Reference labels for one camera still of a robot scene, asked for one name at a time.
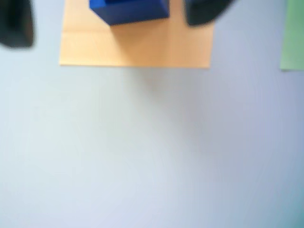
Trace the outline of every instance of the blue cube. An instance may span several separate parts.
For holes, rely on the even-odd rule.
[[[167,18],[169,0],[90,0],[90,8],[108,25]]]

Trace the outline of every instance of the orange sheet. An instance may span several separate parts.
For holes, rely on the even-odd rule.
[[[183,1],[170,1],[170,18],[108,26],[88,0],[66,0],[61,65],[118,67],[210,66],[213,23],[187,26]]]

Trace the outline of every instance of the green paper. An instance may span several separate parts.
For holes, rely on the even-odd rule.
[[[304,70],[304,0],[288,1],[281,69]]]

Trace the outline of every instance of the black object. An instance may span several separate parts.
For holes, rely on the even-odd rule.
[[[188,25],[206,24],[224,12],[233,0],[185,0]]]
[[[0,43],[11,48],[33,45],[30,0],[0,0]]]

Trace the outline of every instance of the table surface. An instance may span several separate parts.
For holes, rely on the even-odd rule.
[[[64,3],[0,50],[0,227],[304,222],[304,73],[279,69],[285,0],[242,0],[210,70],[60,67]]]

